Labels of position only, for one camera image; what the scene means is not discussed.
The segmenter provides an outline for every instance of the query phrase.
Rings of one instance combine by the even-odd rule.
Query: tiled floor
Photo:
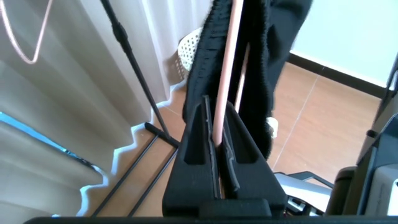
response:
[[[379,99],[373,96],[291,64],[286,64],[282,72],[275,98],[274,116],[279,121],[279,131],[269,165],[274,171],[288,174],[309,170],[330,182],[341,168],[354,164],[379,104]],[[181,119],[184,99],[185,89],[176,90],[172,104],[160,110],[171,135],[178,140],[185,127]],[[139,131],[138,148],[143,149],[151,136],[146,130]],[[139,151],[124,153],[118,177],[134,162]],[[158,140],[100,216],[126,216],[172,151],[171,146]],[[162,216],[162,197],[171,168],[172,164],[135,216]],[[91,215],[113,184],[89,192],[92,200],[87,215]]]

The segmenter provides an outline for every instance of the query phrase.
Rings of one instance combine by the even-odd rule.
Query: white basket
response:
[[[182,66],[186,70],[185,79],[188,78],[189,71],[191,70],[193,58],[197,51],[197,45],[200,38],[202,28],[198,28],[186,35],[178,45],[178,56],[182,62]]]

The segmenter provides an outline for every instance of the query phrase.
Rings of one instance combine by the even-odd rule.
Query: black jacket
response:
[[[244,1],[228,101],[235,101],[244,53],[250,43],[239,115],[266,159],[271,152],[266,118],[272,115],[274,90],[311,3],[311,0]],[[232,0],[213,1],[188,76],[183,107],[185,121],[201,96],[216,99],[231,7]]]

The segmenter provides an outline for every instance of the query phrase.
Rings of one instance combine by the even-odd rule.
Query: beige curtain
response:
[[[14,34],[33,55],[48,0],[5,0]],[[200,27],[210,1],[111,1],[156,102],[168,100],[179,40]],[[84,215],[82,187],[115,175],[114,150],[131,145],[131,127],[150,106],[100,4],[56,0],[39,61],[25,64],[0,23],[0,112],[78,157],[0,121],[0,223]]]

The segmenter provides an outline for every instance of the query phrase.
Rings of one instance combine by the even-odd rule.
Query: baseboard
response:
[[[339,72],[332,68],[325,67],[323,65],[320,65],[319,63],[299,57],[295,54],[290,54],[289,59],[287,61],[300,68],[304,68],[310,72],[316,73],[325,78],[329,78],[333,81],[344,84],[346,86],[350,86],[356,90],[362,91],[372,96],[382,98],[385,94],[385,89],[379,85],[369,83],[367,81],[353,77],[343,72]]]

